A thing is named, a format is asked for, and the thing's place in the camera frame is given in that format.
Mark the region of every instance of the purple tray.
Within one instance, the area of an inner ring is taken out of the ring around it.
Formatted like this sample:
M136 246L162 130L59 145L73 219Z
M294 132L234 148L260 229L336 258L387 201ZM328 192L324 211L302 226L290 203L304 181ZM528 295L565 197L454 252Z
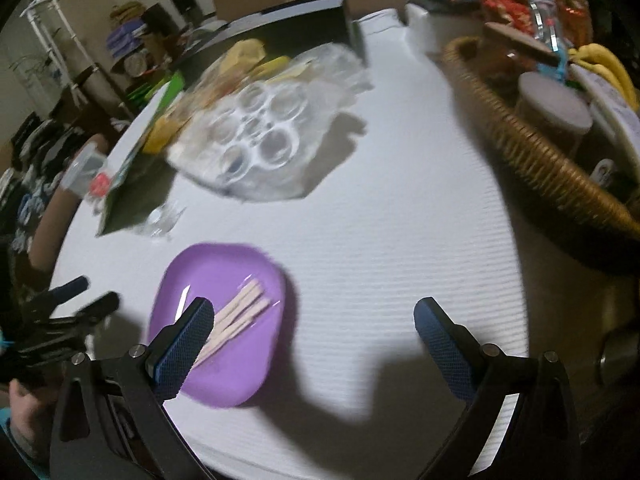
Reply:
M230 408L249 399L267 377L284 308L284 280L265 254L245 245L197 244L169 264L158 289L149 322L148 341L175 321L180 295L187 285L185 308L198 296L217 313L248 277L262 284L271 300L255 322L215 355L193 369L182 392L214 408Z

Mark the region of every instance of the teal sleeve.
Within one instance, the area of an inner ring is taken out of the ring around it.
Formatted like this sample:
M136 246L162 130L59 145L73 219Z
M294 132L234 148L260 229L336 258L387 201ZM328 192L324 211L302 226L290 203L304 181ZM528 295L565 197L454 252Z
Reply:
M11 420L11 410L9 408L3 408L0 410L0 426L2 426L2 430L6 433L6 436L9 438L9 441L13 444L16 451L20 454L24 463L29 466L29 468L36 474L36 476L40 480L49 480L49 473L41 466L37 465L33 461L29 459L29 457L24 453L24 451L15 443L14 438L11 435L11 431L9 429L9 423Z

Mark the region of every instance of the wicker basket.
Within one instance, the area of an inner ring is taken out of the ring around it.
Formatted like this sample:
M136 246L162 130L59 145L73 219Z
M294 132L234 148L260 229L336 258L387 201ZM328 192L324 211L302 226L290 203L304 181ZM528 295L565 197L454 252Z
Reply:
M543 199L579 224L640 240L640 223L626 207L534 127L516 117L468 66L479 38L457 38L444 53L447 75L475 126L515 173Z

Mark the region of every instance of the plastic bag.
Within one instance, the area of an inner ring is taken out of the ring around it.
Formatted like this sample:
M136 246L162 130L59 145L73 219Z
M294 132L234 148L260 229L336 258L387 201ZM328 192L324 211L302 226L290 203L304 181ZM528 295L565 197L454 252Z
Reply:
M367 86L360 59L326 44L198 111L167 161L204 186L266 202L304 195L304 173L341 107Z

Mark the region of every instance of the tabletop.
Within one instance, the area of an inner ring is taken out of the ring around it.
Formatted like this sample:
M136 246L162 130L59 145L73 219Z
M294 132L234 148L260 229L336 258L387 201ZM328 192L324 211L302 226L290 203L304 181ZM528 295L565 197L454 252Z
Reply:
M292 330L263 391L228 410L184 394L165 403L200 459L233 478L416 478L463 409L415 333L420 298L433 296L481 343L528 351L507 209L452 89L409 49L391 13L361 26L373 88L332 125L307 196L243 203L178 174L169 198L185 211L169 237L95 237L98 218L82 204L56 264L52 286L80 274L91 281L60 316L107 290L121 294L101 334L120 353L145 340L162 275L186 247L249 244L280 266ZM111 153L112 169L158 99ZM477 468L491 463L515 401L505 402Z

